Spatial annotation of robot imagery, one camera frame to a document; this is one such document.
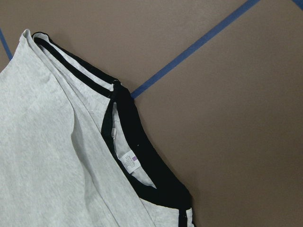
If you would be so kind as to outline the grey cartoon print t-shirt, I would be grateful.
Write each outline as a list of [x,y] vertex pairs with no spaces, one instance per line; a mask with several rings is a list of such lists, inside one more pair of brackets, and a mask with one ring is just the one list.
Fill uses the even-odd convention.
[[0,74],[3,227],[192,227],[119,80],[26,29]]

